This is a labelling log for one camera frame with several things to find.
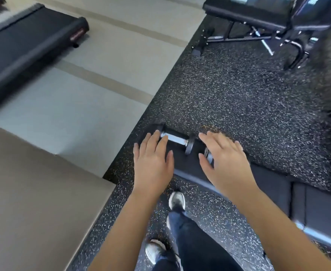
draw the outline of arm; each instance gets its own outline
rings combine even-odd
[[[275,270],[331,271],[331,261],[258,188],[240,143],[222,133],[200,133],[199,138],[214,157],[212,168],[199,155],[204,173],[245,215]]]
[[[147,134],[140,148],[134,145],[134,188],[108,233],[89,271],[133,271],[157,200],[174,172],[173,152],[165,161],[168,136]]]

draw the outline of hand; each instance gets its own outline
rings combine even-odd
[[[159,130],[151,136],[147,134],[140,148],[134,144],[134,188],[133,193],[141,193],[158,199],[168,186],[174,173],[173,151],[170,150],[165,160],[168,136],[160,141]]]
[[[199,133],[214,159],[214,168],[203,154],[199,154],[200,165],[209,181],[234,204],[259,188],[251,167],[239,142],[233,142],[222,133]]]

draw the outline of jeans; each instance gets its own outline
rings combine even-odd
[[[188,218],[183,209],[169,213],[169,223],[176,239],[184,271],[242,271],[240,265],[215,240]],[[153,271],[180,271],[172,251],[163,252]]]

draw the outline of black floor mat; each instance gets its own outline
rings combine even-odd
[[[206,17],[190,45],[209,21]],[[331,105],[331,50],[322,46],[307,66],[284,72],[287,47],[270,56],[261,42],[214,44],[194,57],[190,45],[105,174],[118,185],[70,269],[83,270],[90,263],[130,194],[132,146],[149,123],[166,122],[185,133],[222,131],[240,141],[258,164],[331,192],[331,118],[324,112]],[[177,178],[159,200],[148,238],[171,240],[165,219],[173,187],[185,193],[187,210],[200,227],[245,270],[272,269],[235,206]],[[136,270],[150,268],[143,248]]]

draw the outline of forearm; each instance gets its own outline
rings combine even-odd
[[[275,270],[329,270],[331,261],[264,194],[255,190],[236,202],[259,236]]]
[[[129,196],[89,271],[135,269],[156,200],[137,193]]]

